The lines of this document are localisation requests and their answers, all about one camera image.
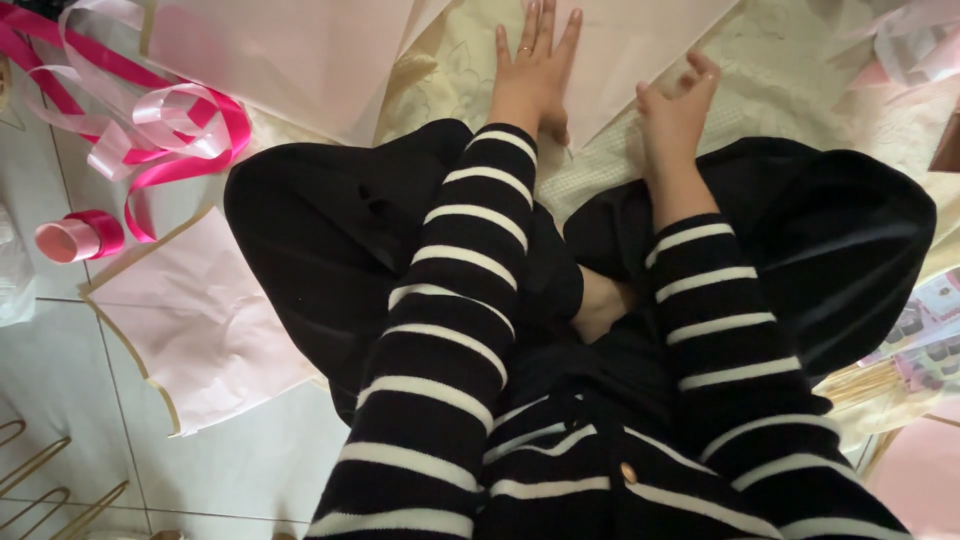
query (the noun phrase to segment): black pants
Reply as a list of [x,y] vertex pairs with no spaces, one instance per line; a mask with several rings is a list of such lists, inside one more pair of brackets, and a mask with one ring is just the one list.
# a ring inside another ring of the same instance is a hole
[[[471,137],[461,122],[441,120],[374,149],[279,146],[230,174],[225,206],[237,242],[294,342],[329,378],[348,424],[367,352],[386,327],[390,290]],[[697,164],[807,373],[819,377],[873,351],[933,238],[936,208],[923,190],[862,154],[776,138],[741,139]],[[623,185],[578,209],[564,243],[537,205],[518,280],[513,355],[520,359],[505,362],[517,366],[514,399],[539,392],[557,366],[618,385],[628,397],[643,393],[649,406],[672,392],[659,368],[643,266],[653,248],[650,215],[645,183]],[[583,296],[577,263],[631,282],[641,299],[590,348],[605,359],[601,367],[574,353],[582,346],[565,324]]]

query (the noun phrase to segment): pink ribbon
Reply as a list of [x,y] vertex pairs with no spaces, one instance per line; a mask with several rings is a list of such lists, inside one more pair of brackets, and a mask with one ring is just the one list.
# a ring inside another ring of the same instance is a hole
[[53,262],[65,264],[113,255],[123,249],[120,222],[102,210],[67,214],[36,228],[36,246]]
[[[60,112],[24,95],[27,105],[47,122],[92,142],[87,162],[108,179],[117,181],[137,165],[177,157],[143,171],[131,183],[124,203],[124,219],[133,237],[156,241],[133,217],[131,196],[146,187],[225,169],[250,142],[250,122],[240,105],[226,95],[187,81],[171,83],[101,43],[67,30],[70,13],[82,9],[142,30],[143,9],[129,0],[80,0],[63,12],[59,24],[0,3],[0,51],[27,71]],[[43,65],[14,30],[63,49],[71,65]],[[105,71],[151,91],[137,97]],[[82,87],[131,129],[125,130],[109,116],[85,114],[53,73]]]

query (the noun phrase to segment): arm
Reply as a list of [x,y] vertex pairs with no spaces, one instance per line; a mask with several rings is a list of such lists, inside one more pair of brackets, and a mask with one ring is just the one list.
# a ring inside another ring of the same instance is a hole
[[491,411],[507,382],[500,358],[514,343],[510,321],[537,176],[534,135],[550,114],[536,105],[539,91],[550,93],[538,81],[549,82],[544,69],[563,67],[562,53],[576,43],[573,17],[571,40],[550,50],[553,9],[551,0],[542,14],[541,26],[551,21],[542,48],[534,42],[540,10],[531,10],[524,33],[531,54],[516,62],[498,29],[490,123],[444,180],[420,250],[390,295],[389,328],[372,348],[369,385],[307,536],[472,536]]
[[[785,538],[908,538],[839,452],[838,428],[823,417],[829,400],[810,393],[756,270],[694,166],[719,70],[699,55],[691,63],[697,80],[684,97],[668,101],[648,88],[639,96],[654,139],[650,190],[660,230],[647,266],[680,390],[680,437]],[[656,131],[663,124],[688,133],[664,141]]]

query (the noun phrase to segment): cardigan button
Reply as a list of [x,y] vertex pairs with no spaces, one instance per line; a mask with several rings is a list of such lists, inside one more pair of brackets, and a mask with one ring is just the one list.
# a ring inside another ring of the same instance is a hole
[[627,480],[627,483],[631,485],[636,483],[636,471],[630,466],[630,463],[626,461],[620,463],[620,473],[623,474],[623,479]]

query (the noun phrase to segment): bare foot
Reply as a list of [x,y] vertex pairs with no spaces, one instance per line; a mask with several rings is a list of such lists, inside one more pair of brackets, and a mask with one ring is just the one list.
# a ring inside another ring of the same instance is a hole
[[584,299],[570,324],[589,344],[603,337],[613,323],[636,306],[636,293],[626,283],[615,282],[583,266],[580,272],[584,276]]

